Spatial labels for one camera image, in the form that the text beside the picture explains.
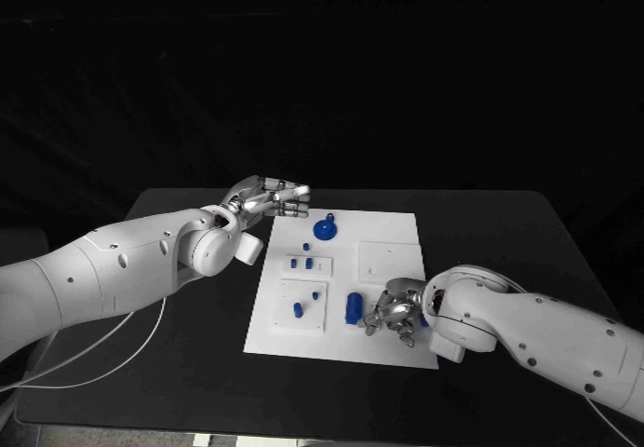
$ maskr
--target blue knob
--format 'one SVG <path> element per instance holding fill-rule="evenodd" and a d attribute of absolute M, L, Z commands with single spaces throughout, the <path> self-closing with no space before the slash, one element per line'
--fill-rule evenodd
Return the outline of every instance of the blue knob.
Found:
<path fill-rule="evenodd" d="M 304 315 L 302 305 L 299 303 L 292 304 L 292 311 L 295 313 L 295 318 L 301 318 Z"/>
<path fill-rule="evenodd" d="M 361 295 L 358 293 L 348 293 L 346 297 L 346 324 L 357 324 L 361 318 Z"/>
<path fill-rule="evenodd" d="M 335 218 L 331 213 L 325 215 L 325 219 L 322 221 L 315 222 L 312 226 L 312 234 L 315 238 L 320 240 L 328 240 L 335 237 L 338 233 L 338 227 L 335 226 Z"/>

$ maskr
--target table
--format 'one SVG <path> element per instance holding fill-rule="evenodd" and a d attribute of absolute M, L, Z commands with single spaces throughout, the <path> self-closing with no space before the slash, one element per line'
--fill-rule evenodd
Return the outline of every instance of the table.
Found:
<path fill-rule="evenodd" d="M 128 219 L 217 204 L 223 189 L 150 189 Z M 488 267 L 616 318 L 553 208 L 534 192 L 315 190 L 312 207 L 415 212 L 426 277 Z M 250 234 L 268 241 L 271 220 Z M 602 445 L 616 436 L 585 400 L 523 369 L 498 344 L 426 371 L 243 353 L 263 255 L 233 260 L 167 300 L 134 361 L 96 383 L 23 391 L 17 418 L 37 424 L 436 444 Z M 80 382 L 118 365 L 147 338 L 160 304 L 40 384 Z M 86 347 L 121 318 L 60 331 L 43 367 Z"/>

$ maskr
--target robotic hand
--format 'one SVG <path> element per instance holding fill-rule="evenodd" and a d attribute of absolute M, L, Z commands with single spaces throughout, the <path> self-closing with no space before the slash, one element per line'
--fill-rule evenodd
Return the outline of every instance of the robotic hand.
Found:
<path fill-rule="evenodd" d="M 0 267 L 0 361 L 67 326 L 151 305 L 262 242 L 243 231 L 263 215 L 307 217 L 309 188 L 252 176 L 220 205 L 114 223 L 40 258 Z"/>
<path fill-rule="evenodd" d="M 413 347 L 419 314 L 439 356 L 459 363 L 464 349 L 491 352 L 500 340 L 524 368 L 644 422 L 644 334 L 471 265 L 428 282 L 392 279 L 358 325 L 371 335 L 383 321 Z"/>

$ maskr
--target cable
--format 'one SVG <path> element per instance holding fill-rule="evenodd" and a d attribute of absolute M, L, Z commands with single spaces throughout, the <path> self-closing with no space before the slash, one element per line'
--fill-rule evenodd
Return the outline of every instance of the cable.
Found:
<path fill-rule="evenodd" d="M 608 420 L 606 416 L 603 415 L 603 413 L 599 411 L 599 409 L 595 406 L 595 403 L 585 398 L 588 403 L 590 404 L 590 406 L 593 407 L 596 414 L 601 416 L 601 418 L 603 419 L 603 422 L 611 426 L 611 429 L 615 431 L 615 433 L 624 438 L 624 440 L 634 446 L 637 447 L 637 445 L 634 444 L 634 442 L 625 437 L 624 433 L 616 429 L 616 427 L 613 426 L 613 424 L 611 423 L 611 421 Z"/>
<path fill-rule="evenodd" d="M 98 380 L 101 380 L 103 377 L 108 377 L 115 371 L 118 371 L 128 363 L 129 361 L 137 357 L 138 353 L 142 351 L 147 342 L 150 341 L 154 333 L 157 332 L 157 328 L 158 328 L 158 323 L 161 323 L 161 317 L 164 316 L 164 310 L 165 310 L 165 298 L 163 300 L 163 304 L 161 304 L 161 310 L 158 312 L 158 318 L 157 318 L 157 322 L 154 324 L 154 328 L 151 328 L 151 333 L 147 336 L 147 339 L 144 341 L 144 343 L 141 344 L 141 347 L 137 349 L 137 351 L 134 352 L 134 354 L 128 357 L 128 359 L 111 370 L 108 371 L 105 374 L 99 375 L 96 378 L 88 380 L 86 382 L 82 382 L 80 384 L 73 384 L 73 385 L 63 385 L 63 386 L 46 386 L 46 385 L 20 385 L 17 387 L 20 388 L 39 388 L 39 389 L 66 389 L 66 388 L 75 388 L 78 386 L 91 384 L 92 382 L 96 382 Z"/>
<path fill-rule="evenodd" d="M 520 291 L 520 293 L 527 293 L 527 291 L 520 287 L 520 285 L 511 280 L 508 279 L 505 276 L 503 276 L 500 273 L 497 273 L 497 275 L 508 282 L 508 284 L 517 289 L 517 291 Z M 590 404 L 590 406 L 593 407 L 593 410 L 596 411 L 596 414 L 601 416 L 601 418 L 603 419 L 603 422 L 609 425 L 611 429 L 615 431 L 615 433 L 624 438 L 624 440 L 632 445 L 632 447 L 637 447 L 637 445 L 634 444 L 634 442 L 626 438 L 626 436 L 624 435 L 624 433 L 618 430 L 618 428 L 613 426 L 613 424 L 611 423 L 611 421 L 608 420 L 606 416 L 603 415 L 603 413 L 599 411 L 599 409 L 595 406 L 595 403 L 588 399 L 583 398 L 588 403 Z"/>
<path fill-rule="evenodd" d="M 50 368 L 47 368 L 46 370 L 43 370 L 42 372 L 39 372 L 37 374 L 34 374 L 31 377 L 29 377 L 27 379 L 20 380 L 18 382 L 13 383 L 11 385 L 3 386 L 0 388 L 0 393 L 3 391 L 7 391 L 10 389 L 17 388 L 20 385 L 26 384 L 27 382 L 30 382 L 31 380 L 40 378 L 43 375 L 52 373 L 53 371 L 56 371 L 59 368 L 62 368 L 65 365 L 67 365 L 69 363 L 72 363 L 76 359 L 79 359 L 109 337 L 111 335 L 121 329 L 121 327 L 124 326 L 125 322 L 129 320 L 131 316 L 134 315 L 134 312 L 131 312 L 131 314 L 127 315 L 127 317 L 122 319 L 122 321 L 118 323 L 116 327 L 105 334 L 103 338 L 101 338 L 101 340 L 98 340 L 96 343 L 93 343 L 93 345 L 91 345 L 86 349 L 83 349 L 70 359 L 66 359 L 62 363 L 59 363 L 57 365 L 52 366 Z"/>

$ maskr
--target small blue piece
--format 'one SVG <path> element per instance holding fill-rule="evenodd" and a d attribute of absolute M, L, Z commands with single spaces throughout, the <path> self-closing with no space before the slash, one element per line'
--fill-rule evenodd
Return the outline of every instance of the small blue piece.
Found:
<path fill-rule="evenodd" d="M 328 240 L 335 237 L 338 233 L 338 227 L 335 226 L 335 218 L 333 217 L 333 214 L 328 213 L 325 215 L 325 219 L 322 221 L 315 222 L 315 225 L 312 226 L 312 234 L 315 235 L 315 238 L 320 240 Z"/>
<path fill-rule="evenodd" d="M 302 305 L 299 303 L 292 304 L 292 311 L 295 312 L 295 318 L 301 318 L 304 315 Z"/>
<path fill-rule="evenodd" d="M 357 324 L 361 318 L 361 295 L 358 293 L 348 293 L 346 297 L 346 324 Z"/>

